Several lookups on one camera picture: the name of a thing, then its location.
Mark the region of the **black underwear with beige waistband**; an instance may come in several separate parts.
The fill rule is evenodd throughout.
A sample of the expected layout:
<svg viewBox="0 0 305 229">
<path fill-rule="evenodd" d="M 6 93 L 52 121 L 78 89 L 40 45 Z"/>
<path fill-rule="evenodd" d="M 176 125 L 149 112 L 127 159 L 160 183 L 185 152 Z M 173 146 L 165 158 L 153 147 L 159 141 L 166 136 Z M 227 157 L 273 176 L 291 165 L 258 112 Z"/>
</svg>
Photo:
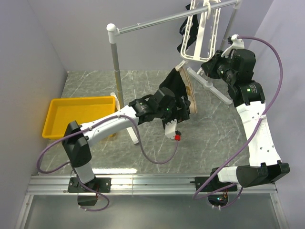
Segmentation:
<svg viewBox="0 0 305 229">
<path fill-rule="evenodd" d="M 190 113 L 198 113 L 191 80 L 183 67 L 181 67 L 179 70 L 174 67 L 164 81 L 159 85 L 159 88 L 162 87 L 166 87 L 171 90 L 175 94 L 176 100 L 184 96 L 190 101 Z"/>
</svg>

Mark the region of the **white clip hanger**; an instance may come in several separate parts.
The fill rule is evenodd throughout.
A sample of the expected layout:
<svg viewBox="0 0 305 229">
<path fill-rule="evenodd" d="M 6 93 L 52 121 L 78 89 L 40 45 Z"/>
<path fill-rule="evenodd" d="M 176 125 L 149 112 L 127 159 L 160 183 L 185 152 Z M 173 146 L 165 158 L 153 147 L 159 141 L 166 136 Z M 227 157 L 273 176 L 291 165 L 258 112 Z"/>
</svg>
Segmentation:
<svg viewBox="0 0 305 229">
<path fill-rule="evenodd" d="M 186 6 L 187 10 L 194 10 L 199 7 L 207 6 L 208 11 L 196 14 L 199 22 L 197 39 L 188 49 L 186 46 L 189 39 L 193 15 L 187 17 L 188 21 L 185 34 L 182 43 L 177 47 L 180 56 L 185 61 L 193 61 L 202 64 L 209 61 L 214 56 L 221 9 L 212 9 L 212 5 L 220 2 L 220 0 L 193 0 Z"/>
</svg>

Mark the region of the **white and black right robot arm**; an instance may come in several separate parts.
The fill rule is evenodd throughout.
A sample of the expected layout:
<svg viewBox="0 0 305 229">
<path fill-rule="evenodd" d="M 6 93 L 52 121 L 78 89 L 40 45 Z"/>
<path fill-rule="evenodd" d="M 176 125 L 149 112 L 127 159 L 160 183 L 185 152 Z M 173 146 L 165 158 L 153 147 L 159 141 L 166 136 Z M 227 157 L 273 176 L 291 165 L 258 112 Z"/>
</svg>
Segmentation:
<svg viewBox="0 0 305 229">
<path fill-rule="evenodd" d="M 274 183 L 290 172 L 274 146 L 266 113 L 262 86 L 252 79 L 255 54 L 247 49 L 234 49 L 225 55 L 217 50 L 202 64 L 204 73 L 212 79 L 223 80 L 244 127 L 248 140 L 249 164 L 225 166 L 210 178 L 214 190 L 222 190 L 227 183 L 253 187 Z"/>
</svg>

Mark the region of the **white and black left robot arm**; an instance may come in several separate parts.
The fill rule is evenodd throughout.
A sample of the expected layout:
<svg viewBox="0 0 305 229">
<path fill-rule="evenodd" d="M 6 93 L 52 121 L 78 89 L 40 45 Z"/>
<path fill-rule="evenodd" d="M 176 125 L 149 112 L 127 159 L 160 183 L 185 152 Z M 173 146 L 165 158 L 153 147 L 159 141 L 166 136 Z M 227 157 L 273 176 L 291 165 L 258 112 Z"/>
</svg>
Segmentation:
<svg viewBox="0 0 305 229">
<path fill-rule="evenodd" d="M 131 101 L 119 111 L 98 120 L 68 124 L 62 145 L 79 177 L 79 186 L 86 192 L 96 187 L 95 174 L 91 166 L 90 147 L 104 138 L 129 127 L 161 119 L 165 136 L 178 141 L 180 132 L 177 124 L 190 118 L 190 101 L 184 95 L 175 95 L 163 87 L 153 95 Z"/>
</svg>

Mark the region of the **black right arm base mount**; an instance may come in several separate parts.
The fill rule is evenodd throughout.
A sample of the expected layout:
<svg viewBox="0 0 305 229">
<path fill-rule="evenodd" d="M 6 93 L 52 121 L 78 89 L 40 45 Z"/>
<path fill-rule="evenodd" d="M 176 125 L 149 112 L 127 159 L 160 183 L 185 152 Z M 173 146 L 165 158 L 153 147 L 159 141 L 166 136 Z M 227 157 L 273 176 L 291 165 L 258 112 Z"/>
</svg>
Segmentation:
<svg viewBox="0 0 305 229">
<path fill-rule="evenodd" d="M 198 190 L 200 186 L 208 179 L 209 177 L 207 176 L 200 176 L 200 177 L 195 177 L 194 181 L 191 181 L 190 183 L 195 184 L 195 189 Z M 212 192 L 220 188 L 224 188 L 225 186 L 231 185 L 232 183 L 226 182 L 222 183 L 219 181 L 218 177 L 214 177 L 212 181 L 210 181 L 205 188 L 201 190 L 201 192 Z M 231 187 L 227 188 L 228 192 L 235 192 L 237 191 L 237 185 L 233 185 Z"/>
</svg>

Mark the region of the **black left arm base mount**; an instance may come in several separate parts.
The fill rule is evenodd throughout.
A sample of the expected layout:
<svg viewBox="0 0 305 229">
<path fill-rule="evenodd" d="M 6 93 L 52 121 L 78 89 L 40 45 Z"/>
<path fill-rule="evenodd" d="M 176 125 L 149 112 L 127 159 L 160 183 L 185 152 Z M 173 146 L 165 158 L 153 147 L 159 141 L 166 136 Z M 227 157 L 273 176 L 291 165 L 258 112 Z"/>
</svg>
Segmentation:
<svg viewBox="0 0 305 229">
<path fill-rule="evenodd" d="M 111 189 L 110 177 L 95 177 L 92 181 L 84 184 L 86 187 L 100 193 L 109 193 Z M 85 193 L 89 192 L 88 189 L 84 188 L 77 177 L 71 177 L 67 189 L 68 193 Z"/>
</svg>

